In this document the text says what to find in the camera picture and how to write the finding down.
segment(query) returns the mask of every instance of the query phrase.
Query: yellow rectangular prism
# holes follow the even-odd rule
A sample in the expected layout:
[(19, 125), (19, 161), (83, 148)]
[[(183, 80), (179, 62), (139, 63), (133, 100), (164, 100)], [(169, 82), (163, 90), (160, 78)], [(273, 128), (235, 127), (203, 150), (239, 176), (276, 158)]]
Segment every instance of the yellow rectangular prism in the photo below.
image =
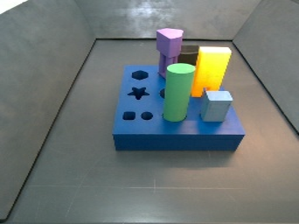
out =
[(229, 63), (228, 47), (201, 46), (193, 73), (192, 97), (201, 97), (203, 89), (220, 90), (220, 83)]

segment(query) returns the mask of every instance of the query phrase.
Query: gray wall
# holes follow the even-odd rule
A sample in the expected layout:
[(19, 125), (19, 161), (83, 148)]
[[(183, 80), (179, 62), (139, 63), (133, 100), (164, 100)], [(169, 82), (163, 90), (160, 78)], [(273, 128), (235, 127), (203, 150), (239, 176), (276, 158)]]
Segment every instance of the gray wall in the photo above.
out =
[(72, 0), (0, 15), (0, 220), (4, 220), (95, 36)]
[(299, 2), (264, 0), (233, 43), (299, 133)]
[(184, 30), (185, 39), (233, 39), (260, 0), (76, 0), (99, 39), (155, 38)]

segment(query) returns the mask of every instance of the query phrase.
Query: blue block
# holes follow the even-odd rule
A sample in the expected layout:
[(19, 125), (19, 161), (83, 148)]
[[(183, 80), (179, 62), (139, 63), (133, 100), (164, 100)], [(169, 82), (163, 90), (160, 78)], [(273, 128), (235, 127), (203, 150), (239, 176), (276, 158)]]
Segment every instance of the blue block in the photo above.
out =
[(200, 118), (204, 122), (224, 122), (232, 97), (228, 91), (205, 91), (201, 97)]
[(125, 66), (112, 132), (116, 150), (233, 151), (245, 135), (233, 108), (224, 122), (204, 122), (201, 98), (191, 97), (185, 119), (168, 122), (164, 84), (157, 66)]

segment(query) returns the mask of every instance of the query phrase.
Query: shape hole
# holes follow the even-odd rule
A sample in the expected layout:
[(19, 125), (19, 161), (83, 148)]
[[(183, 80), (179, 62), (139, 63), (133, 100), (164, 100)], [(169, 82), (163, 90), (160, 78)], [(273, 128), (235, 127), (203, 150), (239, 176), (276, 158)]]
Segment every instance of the shape hole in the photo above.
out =
[(133, 95), (135, 98), (140, 100), (144, 95), (149, 95), (149, 94), (145, 92), (145, 87), (140, 87), (140, 88), (132, 87), (132, 92), (127, 95)]
[(141, 118), (148, 121), (153, 118), (153, 114), (151, 112), (144, 112)]
[(124, 112), (123, 119), (127, 120), (127, 121), (135, 120), (136, 119), (136, 112), (133, 112), (133, 111)]
[(160, 96), (164, 98), (164, 88), (160, 91)]
[(145, 71), (139, 70), (136, 72), (132, 72), (132, 78), (139, 81), (145, 79), (147, 77), (148, 77), (148, 72)]

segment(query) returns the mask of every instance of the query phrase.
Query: circle hole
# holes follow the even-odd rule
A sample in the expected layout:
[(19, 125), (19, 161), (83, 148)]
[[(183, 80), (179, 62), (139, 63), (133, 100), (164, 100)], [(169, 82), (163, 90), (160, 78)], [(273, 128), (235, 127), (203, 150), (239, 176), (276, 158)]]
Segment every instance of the circle hole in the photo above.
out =
[(144, 112), (141, 118), (148, 121), (153, 118), (153, 114), (151, 112)]
[(164, 88), (160, 91), (160, 96), (164, 98)]

